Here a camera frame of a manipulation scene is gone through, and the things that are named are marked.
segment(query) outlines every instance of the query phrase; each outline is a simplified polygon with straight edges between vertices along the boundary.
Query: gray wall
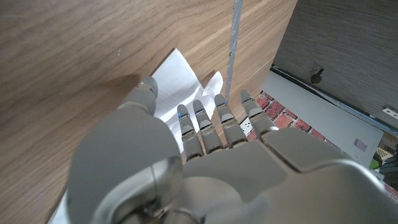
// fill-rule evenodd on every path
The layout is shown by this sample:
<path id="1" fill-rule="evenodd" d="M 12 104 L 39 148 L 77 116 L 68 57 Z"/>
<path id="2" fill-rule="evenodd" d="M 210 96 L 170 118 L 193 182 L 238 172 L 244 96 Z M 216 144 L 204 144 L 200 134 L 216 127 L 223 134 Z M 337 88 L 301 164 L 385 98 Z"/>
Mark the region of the gray wall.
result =
<path id="1" fill-rule="evenodd" d="M 360 164 L 369 167 L 383 132 L 270 71 L 263 90 Z M 359 139 L 367 148 L 354 145 Z"/>

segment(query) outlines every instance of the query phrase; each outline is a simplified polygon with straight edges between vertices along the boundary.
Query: wooden surface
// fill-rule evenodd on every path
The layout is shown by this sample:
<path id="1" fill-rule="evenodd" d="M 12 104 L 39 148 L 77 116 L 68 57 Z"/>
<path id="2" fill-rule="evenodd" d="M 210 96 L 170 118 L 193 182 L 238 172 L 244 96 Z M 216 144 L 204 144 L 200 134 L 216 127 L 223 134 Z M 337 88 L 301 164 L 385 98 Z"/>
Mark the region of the wooden surface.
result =
<path id="1" fill-rule="evenodd" d="M 398 128 L 398 2 L 300 0 L 274 63 Z"/>
<path id="2" fill-rule="evenodd" d="M 295 0 L 244 1 L 230 105 L 259 93 Z M 178 48 L 225 77 L 233 1 L 0 3 L 0 223 L 44 223 L 75 146 Z"/>

